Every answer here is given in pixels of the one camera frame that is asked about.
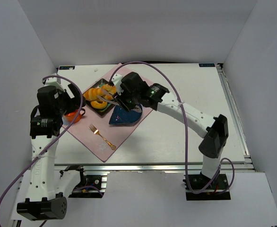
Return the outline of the metal tongs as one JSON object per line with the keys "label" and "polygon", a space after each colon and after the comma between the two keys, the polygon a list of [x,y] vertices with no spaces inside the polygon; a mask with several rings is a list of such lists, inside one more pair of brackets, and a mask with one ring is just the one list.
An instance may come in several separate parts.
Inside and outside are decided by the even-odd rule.
{"label": "metal tongs", "polygon": [[[97,97],[105,102],[108,102],[110,104],[113,104],[113,105],[120,105],[117,101],[115,101],[115,99],[113,98],[113,95],[111,93],[109,93],[107,90],[104,90],[104,89],[101,89],[103,95],[100,96],[98,95]],[[110,96],[112,97],[112,99],[106,99],[105,97],[106,96]]]}

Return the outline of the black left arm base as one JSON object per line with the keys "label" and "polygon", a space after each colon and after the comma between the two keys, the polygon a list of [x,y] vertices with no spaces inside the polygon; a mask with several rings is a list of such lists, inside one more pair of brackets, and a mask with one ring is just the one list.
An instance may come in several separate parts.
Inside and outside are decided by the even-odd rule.
{"label": "black left arm base", "polygon": [[87,175],[83,166],[72,165],[67,166],[64,170],[60,170],[60,179],[65,172],[78,171],[80,182],[74,187],[69,198],[99,198],[104,195],[104,187],[102,186],[103,175]]}

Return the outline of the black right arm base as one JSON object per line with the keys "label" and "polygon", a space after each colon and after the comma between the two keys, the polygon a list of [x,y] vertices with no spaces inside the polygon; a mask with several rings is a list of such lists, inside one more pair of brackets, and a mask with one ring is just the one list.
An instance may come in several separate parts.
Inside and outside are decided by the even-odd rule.
{"label": "black right arm base", "polygon": [[[202,174],[188,175],[191,187],[194,191],[200,191],[209,179]],[[183,179],[187,201],[227,201],[231,200],[228,189],[229,183],[226,174],[219,174],[218,177],[200,194],[194,194],[189,189],[186,179]]]}

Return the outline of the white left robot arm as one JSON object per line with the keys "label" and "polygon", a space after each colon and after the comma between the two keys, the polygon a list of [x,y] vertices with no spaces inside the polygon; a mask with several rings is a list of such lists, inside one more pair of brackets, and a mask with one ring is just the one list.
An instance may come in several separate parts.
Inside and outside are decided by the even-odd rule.
{"label": "white left robot arm", "polygon": [[56,149],[63,117],[80,113],[84,97],[73,83],[65,89],[62,77],[54,73],[42,80],[37,90],[38,105],[30,116],[32,165],[30,181],[23,202],[17,204],[17,213],[30,221],[64,219],[67,198],[83,178],[79,167],[68,167],[58,182],[54,180]]}

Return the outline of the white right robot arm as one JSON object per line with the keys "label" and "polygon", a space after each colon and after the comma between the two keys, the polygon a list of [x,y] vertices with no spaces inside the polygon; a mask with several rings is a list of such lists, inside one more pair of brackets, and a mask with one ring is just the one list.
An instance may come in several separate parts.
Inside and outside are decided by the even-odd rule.
{"label": "white right robot arm", "polygon": [[168,88],[158,83],[148,85],[135,72],[125,76],[114,74],[111,83],[117,91],[115,100],[126,111],[142,105],[187,124],[188,128],[202,138],[199,145],[203,155],[201,174],[209,179],[215,175],[229,135],[228,121],[224,115],[211,116],[189,104],[181,103]]}

